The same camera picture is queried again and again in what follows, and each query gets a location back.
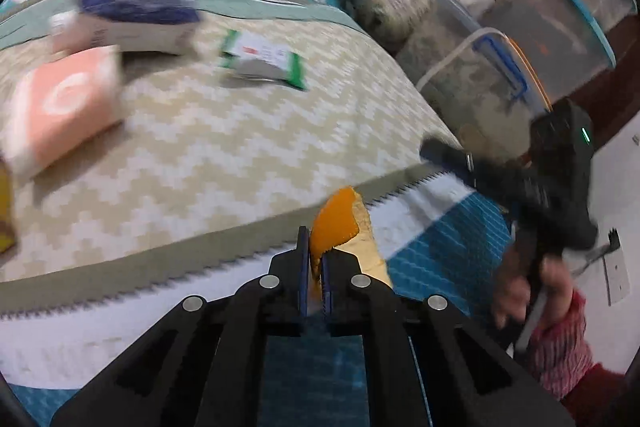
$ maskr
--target blue and white package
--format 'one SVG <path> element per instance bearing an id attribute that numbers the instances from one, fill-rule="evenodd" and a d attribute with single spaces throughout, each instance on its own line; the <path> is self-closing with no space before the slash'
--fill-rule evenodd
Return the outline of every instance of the blue and white package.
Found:
<path id="1" fill-rule="evenodd" d="M 123 52 L 182 55 L 200 23 L 194 0 L 76 0 L 50 19 L 53 52 L 117 45 Z"/>

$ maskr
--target bed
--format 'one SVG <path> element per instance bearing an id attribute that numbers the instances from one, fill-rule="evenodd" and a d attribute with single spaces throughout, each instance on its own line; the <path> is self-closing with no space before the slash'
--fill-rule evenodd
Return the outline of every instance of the bed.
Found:
<path id="1" fill-rule="evenodd" d="M 124 58 L 125 123 L 15 187 L 20 241 L 0 266 L 0 331 L 11 338 L 0 343 L 0 369 L 41 425 L 175 295 L 233 293 L 343 185 L 372 209 L 398 291 L 440 291 L 478 318 L 488 309 L 509 235 L 495 205 L 420 162 L 425 135 L 456 140 L 398 64 L 335 0 L 196 2 L 203 22 L 192 54 Z M 50 60 L 49 16 L 72 3 L 2 4 L 3 118 L 22 74 Z M 289 45 L 305 61 L 308 91 L 229 79 L 219 57 L 229 29 Z M 104 325 L 114 326 L 111 336 Z M 287 425 L 310 410 L 305 400 L 324 377 L 309 354 L 325 346 L 320 365 L 347 370 L 309 425 L 366 425 L 361 347 L 327 343 L 314 327 L 305 346 L 294 356 L 292 346 L 270 344 L 268 363 L 283 379 L 268 383 L 262 424 Z M 76 349 L 82 360 L 98 359 L 70 369 Z M 315 390 L 298 386 L 283 409 L 292 390 L 284 376 L 303 364 Z"/>

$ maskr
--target silver screw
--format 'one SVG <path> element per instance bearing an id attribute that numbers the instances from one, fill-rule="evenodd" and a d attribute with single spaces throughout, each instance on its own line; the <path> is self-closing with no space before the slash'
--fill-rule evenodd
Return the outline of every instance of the silver screw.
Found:
<path id="1" fill-rule="evenodd" d="M 432 295 L 427 299 L 427 304 L 429 305 L 429 308 L 442 311 L 447 307 L 447 299 L 442 295 Z"/>
<path id="2" fill-rule="evenodd" d="M 182 309 L 186 312 L 196 312 L 202 305 L 204 304 L 203 300 L 200 297 L 191 296 L 187 297 L 184 301 L 182 301 Z"/>
<path id="3" fill-rule="evenodd" d="M 275 288 L 278 284 L 280 284 L 280 279 L 275 275 L 263 275 L 260 278 L 260 286 L 263 288 Z"/>
<path id="4" fill-rule="evenodd" d="M 351 277 L 351 284 L 356 286 L 356 288 L 366 288 L 371 284 L 371 279 L 368 276 L 364 275 L 364 273 L 358 273 Z"/>

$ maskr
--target human hand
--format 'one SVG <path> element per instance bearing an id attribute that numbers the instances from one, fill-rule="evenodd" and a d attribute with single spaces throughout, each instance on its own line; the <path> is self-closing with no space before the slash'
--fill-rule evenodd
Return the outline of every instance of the human hand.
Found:
<path id="1" fill-rule="evenodd" d="M 574 281 L 564 261 L 551 255 L 545 256 L 540 265 L 540 279 L 547 288 L 548 298 L 539 327 L 546 329 L 562 321 L 569 311 Z M 492 312 L 497 328 L 501 330 L 508 317 L 523 323 L 530 298 L 529 282 L 520 269 L 520 256 L 512 245 L 502 256 L 495 274 Z"/>

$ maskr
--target pink package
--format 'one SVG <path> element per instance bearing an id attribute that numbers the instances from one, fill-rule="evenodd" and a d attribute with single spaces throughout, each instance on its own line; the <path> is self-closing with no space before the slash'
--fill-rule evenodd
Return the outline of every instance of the pink package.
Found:
<path id="1" fill-rule="evenodd" d="M 34 177 L 122 119 L 120 53 L 92 48 L 30 71 L 8 108 L 4 155 L 19 180 Z"/>

